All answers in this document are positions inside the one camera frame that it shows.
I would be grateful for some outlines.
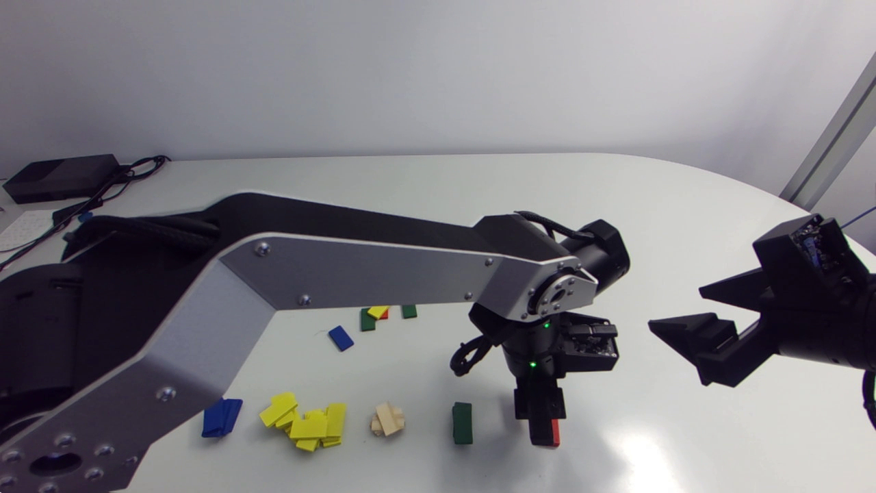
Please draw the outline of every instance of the electronics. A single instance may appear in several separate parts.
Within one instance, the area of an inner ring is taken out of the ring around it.
[[[94,196],[120,171],[112,154],[36,161],[4,185],[16,204]]]

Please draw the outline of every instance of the black power cable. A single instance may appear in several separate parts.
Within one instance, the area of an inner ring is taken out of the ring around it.
[[[3,271],[7,267],[9,267],[9,265],[12,262],[14,262],[14,261],[24,257],[28,253],[30,253],[31,250],[33,250],[34,248],[39,246],[42,242],[44,242],[47,239],[54,236],[56,233],[64,230],[70,224],[70,221],[73,220],[73,218],[75,218],[76,216],[78,216],[82,213],[85,213],[87,211],[91,211],[92,209],[94,209],[96,207],[100,207],[101,205],[103,205],[104,202],[106,202],[106,200],[112,200],[112,199],[118,197],[119,195],[122,194],[122,192],[125,191],[125,189],[128,188],[129,184],[131,184],[132,182],[135,182],[135,181],[139,181],[139,180],[143,180],[145,178],[148,178],[149,176],[153,175],[156,171],[158,171],[162,166],[164,166],[165,163],[168,161],[171,161],[171,159],[169,157],[167,157],[163,154],[159,154],[156,156],[143,158],[141,160],[135,161],[131,165],[128,165],[128,166],[119,167],[118,173],[116,173],[114,176],[112,176],[97,191],[97,193],[95,193],[91,198],[89,198],[85,202],[81,202],[81,203],[76,204],[76,205],[71,205],[71,206],[66,207],[64,209],[61,209],[60,211],[56,211],[53,214],[54,225],[51,228],[49,228],[48,231],[46,231],[45,233],[40,235],[38,238],[36,238],[32,241],[29,241],[27,243],[24,243],[23,245],[16,246],[15,248],[11,248],[9,250],[4,250],[4,251],[0,252],[0,253],[15,252],[15,254],[13,254],[9,259],[7,259],[3,262],[0,262],[0,271]],[[153,162],[154,166],[152,166],[152,168],[150,168],[149,170],[147,170],[143,173],[140,173],[140,174],[135,173],[135,168],[143,166],[144,164],[146,164],[148,162]],[[118,184],[122,184],[122,183],[124,183],[124,186],[115,195],[110,196],[107,199],[103,199],[103,194],[107,193],[107,191],[110,188],[112,188],[114,185],[118,185]]]

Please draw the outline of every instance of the small blue object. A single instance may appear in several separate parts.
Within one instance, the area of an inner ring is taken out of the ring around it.
[[[335,342],[335,346],[341,351],[346,351],[353,346],[353,339],[350,339],[347,331],[343,330],[343,327],[340,325],[328,331],[328,336]]]
[[[244,401],[240,399],[219,399],[219,402],[205,409],[201,436],[205,439],[219,438],[231,433],[243,405]]]

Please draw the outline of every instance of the white table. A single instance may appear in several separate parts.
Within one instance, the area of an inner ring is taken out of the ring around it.
[[[512,410],[500,349],[470,374],[448,368],[478,335],[467,304],[394,309],[375,332],[358,310],[281,312],[226,397],[242,398],[235,431],[202,439],[201,417],[156,443],[130,491],[873,491],[876,432],[861,408],[861,372],[773,357],[736,389],[700,385],[654,337],[651,318],[716,311],[748,326],[754,313],[702,300],[697,288],[756,267],[752,242],[804,211],[696,168],[611,154],[529,154],[172,162],[95,212],[200,209],[242,189],[473,225],[525,209],[574,227],[603,218],[622,233],[630,274],[579,310],[609,318],[620,360],[608,373],[561,381],[562,445],[529,444]],[[853,244],[870,267],[876,259]],[[58,239],[15,266],[56,261]],[[326,331],[356,345],[338,353]],[[308,454],[257,414],[295,392],[301,410],[348,404],[343,445]],[[374,437],[374,405],[400,406],[407,428]],[[454,401],[474,404],[475,443],[451,438]]]

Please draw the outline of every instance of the black cable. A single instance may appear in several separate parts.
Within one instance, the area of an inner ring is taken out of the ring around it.
[[[867,411],[867,417],[873,428],[876,428],[876,398],[873,396],[873,390],[876,387],[876,372],[865,371],[864,382],[861,384],[861,391],[864,393],[864,409]]]
[[[492,343],[490,343],[490,341],[483,335],[475,337],[464,344],[460,344],[459,349],[457,349],[456,352],[453,353],[453,357],[450,358],[450,369],[453,370],[453,373],[456,376],[463,376],[469,373],[471,367],[477,365],[477,363],[490,352],[491,348]],[[472,356],[470,360],[466,360],[465,357],[472,351],[475,352],[475,355]]]
[[[31,250],[33,250],[34,248],[39,246],[43,241],[46,241],[47,239],[51,238],[57,232],[65,229],[70,224],[70,221],[73,220],[73,218],[75,218],[76,216],[78,216],[84,212],[90,211],[91,209],[94,209],[95,207],[97,207],[99,205],[102,205],[103,202],[105,202],[105,200],[102,199],[103,194],[107,193],[107,190],[112,188],[113,185],[116,185],[119,183],[125,184],[125,186],[123,186],[122,189],[119,190],[118,193],[111,196],[109,198],[109,200],[112,200],[112,199],[118,197],[119,195],[121,195],[121,193],[125,190],[125,188],[127,188],[127,185],[129,183],[137,181],[137,180],[142,180],[148,176],[151,176],[153,173],[158,171],[159,168],[164,166],[165,162],[170,161],[170,160],[171,159],[168,158],[167,156],[165,156],[163,154],[159,154],[159,155],[156,155],[153,157],[143,158],[141,160],[135,161],[130,166],[120,167],[120,169],[121,169],[120,173],[118,173],[115,176],[113,176],[112,178],[110,178],[91,198],[89,198],[85,202],[77,204],[78,206],[74,205],[71,207],[67,207],[66,209],[72,208],[72,209],[74,209],[74,211],[71,212],[70,214],[67,214],[62,220],[55,222],[55,224],[51,228],[49,228],[49,230],[47,232],[43,233],[41,236],[39,236],[38,238],[36,238],[32,241],[24,243],[23,245],[16,246],[15,248],[0,252],[0,253],[8,253],[8,252],[15,252],[16,250],[18,250],[9,259],[6,259],[5,261],[0,262],[0,272],[2,272],[4,269],[9,267],[9,265],[12,262],[14,262],[14,261],[24,257],[28,253],[30,253]],[[133,172],[134,168],[142,166],[150,161],[154,162],[155,166],[153,166],[148,171],[141,173],[139,175],[134,174],[134,172]]]
[[[527,221],[537,223],[537,224],[544,226],[545,231],[547,231],[547,234],[551,238],[554,237],[553,232],[558,232],[567,238],[580,239],[583,241],[592,241],[595,238],[592,232],[576,231],[572,228],[568,228],[564,225],[561,225],[560,223],[554,221],[553,219],[548,219],[548,218],[545,218],[544,216],[541,216],[540,214],[536,214],[535,212],[515,211],[514,213],[519,214],[520,216],[523,217],[523,219],[525,219]]]
[[[852,219],[852,220],[849,221],[848,223],[845,223],[844,225],[839,226],[839,229],[843,229],[843,228],[845,228],[847,225],[850,225],[851,223],[854,223],[854,222],[857,221],[858,219],[861,219],[863,216],[866,216],[867,214],[869,214],[869,213],[871,213],[871,212],[873,212],[873,211],[876,211],[876,205],[874,205],[874,206],[871,207],[870,209],[867,209],[867,210],[864,211],[864,212],[861,212],[860,214],[858,214],[854,219]]]

